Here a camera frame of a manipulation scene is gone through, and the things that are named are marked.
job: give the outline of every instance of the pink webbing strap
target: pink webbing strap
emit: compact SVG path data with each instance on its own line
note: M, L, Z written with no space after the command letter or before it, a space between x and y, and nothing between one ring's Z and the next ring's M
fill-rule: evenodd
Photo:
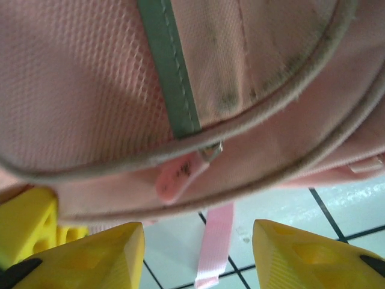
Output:
M219 283L226 269L234 219L234 204L209 210L202 247L200 248L196 289L211 288Z

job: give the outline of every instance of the backpack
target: backpack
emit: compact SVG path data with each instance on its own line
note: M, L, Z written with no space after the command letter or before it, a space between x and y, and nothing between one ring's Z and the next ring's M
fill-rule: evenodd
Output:
M5 1L2 191L50 186L60 222L92 226L382 174L383 19L381 0Z

